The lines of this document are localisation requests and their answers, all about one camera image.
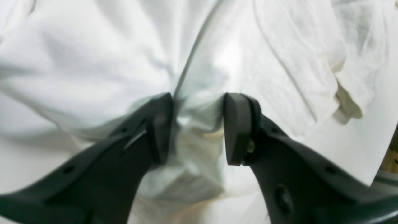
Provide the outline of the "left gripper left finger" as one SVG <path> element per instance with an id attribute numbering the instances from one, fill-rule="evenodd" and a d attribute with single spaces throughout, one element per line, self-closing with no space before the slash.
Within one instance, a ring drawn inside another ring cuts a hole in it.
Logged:
<path id="1" fill-rule="evenodd" d="M 1 216 L 22 224 L 126 224 L 142 178 L 167 160 L 173 109 L 170 93 L 156 95 L 106 139 L 1 195 Z"/>

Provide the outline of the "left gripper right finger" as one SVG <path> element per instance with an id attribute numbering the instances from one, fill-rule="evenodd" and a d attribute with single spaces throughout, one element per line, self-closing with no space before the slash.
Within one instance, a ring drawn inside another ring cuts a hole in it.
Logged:
<path id="1" fill-rule="evenodd" d="M 226 93 L 227 163 L 249 166 L 273 224 L 396 224 L 397 195 L 367 187 L 287 136 L 259 102 Z"/>

